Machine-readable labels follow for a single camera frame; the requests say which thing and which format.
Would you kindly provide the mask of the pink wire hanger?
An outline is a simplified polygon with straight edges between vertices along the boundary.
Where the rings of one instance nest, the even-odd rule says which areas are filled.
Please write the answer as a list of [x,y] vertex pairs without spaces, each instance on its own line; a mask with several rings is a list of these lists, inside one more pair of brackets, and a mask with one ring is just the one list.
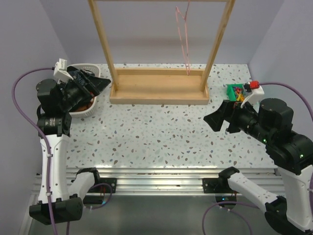
[[[184,59],[184,66],[186,69],[186,74],[190,75],[191,68],[190,68],[190,59],[189,59],[187,16],[188,16],[188,11],[189,11],[191,1],[188,0],[187,2],[188,4],[184,13],[180,11],[178,6],[175,7],[175,17],[176,17],[177,30],[178,30],[178,35],[179,35],[179,40],[180,40],[180,45],[181,45],[181,52],[182,52],[183,59]],[[180,29],[180,23],[179,23],[180,19],[183,21],[184,34],[182,34],[181,29]]]

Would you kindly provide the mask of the navy striped underwear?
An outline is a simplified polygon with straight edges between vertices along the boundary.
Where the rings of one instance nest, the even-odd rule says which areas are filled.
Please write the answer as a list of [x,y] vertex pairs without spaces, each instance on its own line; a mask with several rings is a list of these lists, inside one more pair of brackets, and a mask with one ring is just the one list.
[[86,85],[88,83],[87,79],[95,77],[95,74],[89,70],[68,69],[67,72],[73,79],[76,79],[81,85]]

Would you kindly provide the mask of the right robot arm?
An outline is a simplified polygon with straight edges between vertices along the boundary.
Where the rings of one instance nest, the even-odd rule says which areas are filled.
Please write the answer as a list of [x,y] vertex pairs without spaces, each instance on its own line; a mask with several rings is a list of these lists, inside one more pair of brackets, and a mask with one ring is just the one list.
[[229,167],[219,173],[223,192],[242,194],[259,208],[268,224],[282,235],[310,235],[313,232],[313,142],[292,130],[293,109],[277,98],[266,98],[258,110],[251,104],[224,100],[204,121],[220,131],[244,132],[265,145],[266,153],[280,173],[285,195],[271,193]]

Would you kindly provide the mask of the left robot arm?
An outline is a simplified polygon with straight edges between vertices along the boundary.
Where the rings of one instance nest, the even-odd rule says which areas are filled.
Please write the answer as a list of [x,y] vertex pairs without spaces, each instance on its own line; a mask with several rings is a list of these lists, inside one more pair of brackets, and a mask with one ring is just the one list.
[[102,186],[95,167],[79,170],[68,186],[66,154],[72,121],[70,112],[79,103],[101,94],[110,83],[109,79],[78,70],[71,73],[66,82],[45,79],[36,85],[43,166],[38,202],[30,206],[29,215],[44,225],[80,220],[86,194],[97,192]]

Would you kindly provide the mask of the white laundry basket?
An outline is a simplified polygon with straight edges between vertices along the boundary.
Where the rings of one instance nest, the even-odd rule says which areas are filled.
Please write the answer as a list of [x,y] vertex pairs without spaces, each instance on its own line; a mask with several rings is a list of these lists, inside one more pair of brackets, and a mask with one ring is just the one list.
[[[73,64],[73,65],[69,65],[67,67],[67,70],[68,69],[88,70],[88,71],[93,72],[95,74],[95,77],[100,77],[101,75],[100,68],[95,64]],[[78,84],[76,82],[75,82],[75,85],[78,85],[78,87],[76,87],[78,88],[78,90],[75,91],[73,95],[74,95],[75,101],[77,102],[75,103],[75,106],[70,110],[69,114],[71,115],[72,118],[91,117],[92,115],[95,114],[95,111],[96,111],[97,97],[94,96],[93,94],[90,94],[88,89],[84,87],[83,85]],[[89,109],[83,112],[75,112],[75,110],[79,108],[80,106],[86,103],[89,103],[92,98],[94,98],[94,103]]]

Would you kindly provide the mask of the orange garment in basket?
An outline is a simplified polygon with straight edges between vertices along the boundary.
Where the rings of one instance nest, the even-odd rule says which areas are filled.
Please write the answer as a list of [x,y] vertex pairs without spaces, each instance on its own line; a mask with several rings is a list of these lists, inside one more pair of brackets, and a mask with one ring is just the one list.
[[94,98],[92,98],[89,103],[86,103],[86,104],[80,106],[79,108],[77,108],[75,110],[75,112],[83,112],[83,111],[89,109],[93,105],[93,103],[94,103]]

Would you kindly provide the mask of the green clothespin bin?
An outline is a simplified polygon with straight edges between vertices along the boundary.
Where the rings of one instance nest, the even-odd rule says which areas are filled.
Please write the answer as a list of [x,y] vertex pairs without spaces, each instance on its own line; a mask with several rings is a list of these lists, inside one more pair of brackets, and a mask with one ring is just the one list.
[[243,84],[227,84],[226,94],[230,101],[243,102],[245,99]]

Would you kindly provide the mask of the colourful clothespins in bin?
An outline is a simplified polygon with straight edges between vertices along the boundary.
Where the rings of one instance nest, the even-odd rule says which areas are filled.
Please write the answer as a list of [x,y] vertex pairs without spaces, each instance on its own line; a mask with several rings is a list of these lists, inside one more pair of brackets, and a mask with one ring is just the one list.
[[244,96],[243,88],[238,87],[238,86],[234,86],[233,87],[233,92],[234,92],[236,101],[239,101],[239,102],[243,102],[244,101],[245,96]]

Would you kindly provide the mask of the aluminium mounting rail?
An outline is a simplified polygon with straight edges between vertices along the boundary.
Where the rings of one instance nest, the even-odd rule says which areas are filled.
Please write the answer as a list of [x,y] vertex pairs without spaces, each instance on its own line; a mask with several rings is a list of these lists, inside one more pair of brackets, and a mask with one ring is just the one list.
[[[119,196],[202,196],[203,178],[215,178],[221,168],[99,168],[100,177],[116,178]],[[284,195],[281,176],[273,168],[242,168],[240,172],[267,191]]]

